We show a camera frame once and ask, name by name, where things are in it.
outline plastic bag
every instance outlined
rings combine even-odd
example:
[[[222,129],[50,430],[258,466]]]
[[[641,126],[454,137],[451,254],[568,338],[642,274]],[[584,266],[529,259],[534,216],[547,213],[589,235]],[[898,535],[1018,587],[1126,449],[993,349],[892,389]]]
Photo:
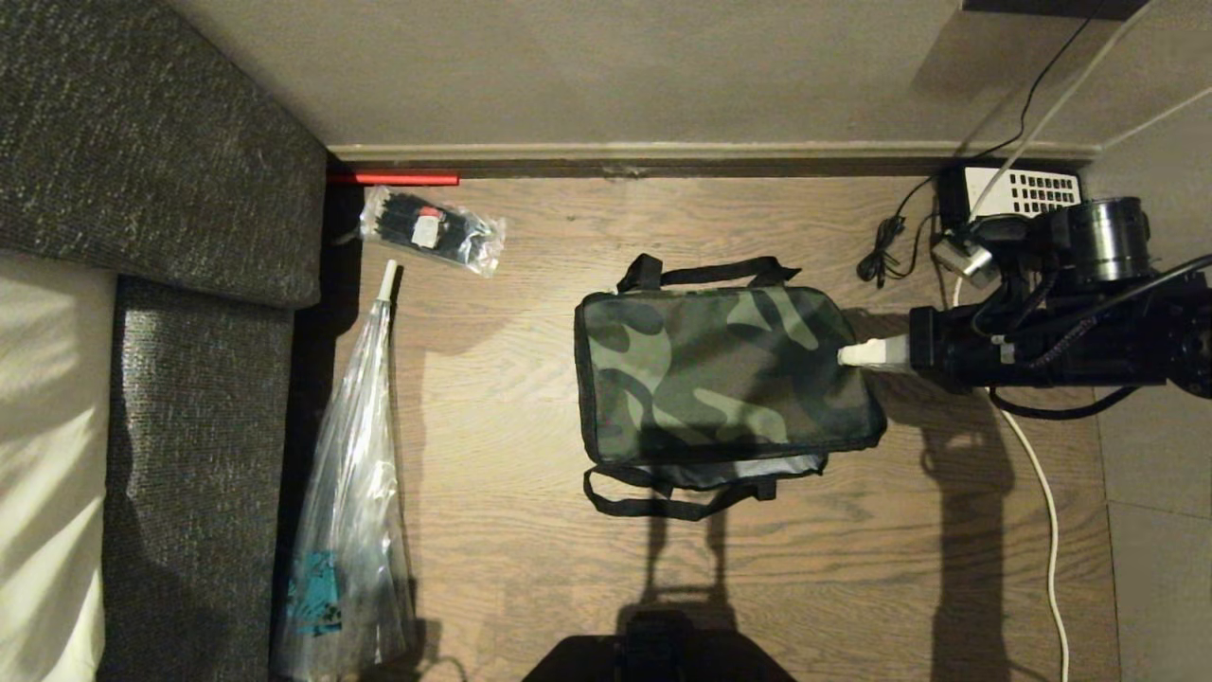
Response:
[[[398,187],[366,188],[361,235],[436,256],[492,276],[505,247],[505,219],[433,204]]]
[[[295,680],[356,674],[416,643],[388,385],[395,267],[320,424],[273,653]]]

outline transparent plastic sleeve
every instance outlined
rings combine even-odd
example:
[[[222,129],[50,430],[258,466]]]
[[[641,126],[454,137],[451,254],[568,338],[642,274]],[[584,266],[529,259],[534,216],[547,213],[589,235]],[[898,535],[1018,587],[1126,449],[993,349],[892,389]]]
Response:
[[[505,219],[442,206],[399,187],[366,188],[360,231],[378,240],[492,276],[505,247]]]
[[[390,302],[376,299],[321,422],[274,638],[274,669],[295,680],[356,674],[416,643],[390,426],[389,323]]]

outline camouflage bag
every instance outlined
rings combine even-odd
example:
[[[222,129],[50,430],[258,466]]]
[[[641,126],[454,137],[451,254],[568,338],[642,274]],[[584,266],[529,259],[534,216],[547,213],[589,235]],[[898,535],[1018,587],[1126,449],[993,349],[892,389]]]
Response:
[[[774,498],[776,482],[822,474],[829,453],[870,448],[887,429],[859,372],[837,365],[854,332],[799,269],[773,257],[662,273],[641,254],[618,293],[576,311],[585,495],[611,516],[698,521],[736,503]],[[747,287],[662,285],[753,276]],[[593,475],[658,495],[611,500]],[[674,488],[719,491],[707,504]]]

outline baseboard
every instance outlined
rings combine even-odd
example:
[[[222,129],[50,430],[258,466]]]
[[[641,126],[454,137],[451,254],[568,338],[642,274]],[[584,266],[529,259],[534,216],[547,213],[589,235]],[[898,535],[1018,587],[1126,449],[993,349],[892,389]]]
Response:
[[[463,177],[921,174],[972,142],[607,143],[607,144],[335,144],[355,168],[450,170]],[[1024,161],[1082,166],[1097,144],[1035,143]]]

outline gray wall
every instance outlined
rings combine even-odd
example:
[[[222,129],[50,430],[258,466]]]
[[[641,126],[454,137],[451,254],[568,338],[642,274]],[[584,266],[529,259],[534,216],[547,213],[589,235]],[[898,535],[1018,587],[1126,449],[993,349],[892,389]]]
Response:
[[[1094,195],[1143,199],[1157,267],[1212,252],[1212,96],[1107,149],[1086,183]],[[1149,389],[1098,424],[1124,680],[1206,680],[1212,402],[1173,386]]]
[[[999,139],[1079,23],[959,0],[168,2],[330,145]],[[1207,1],[1157,0],[1042,139],[1098,144],[1210,73]]]

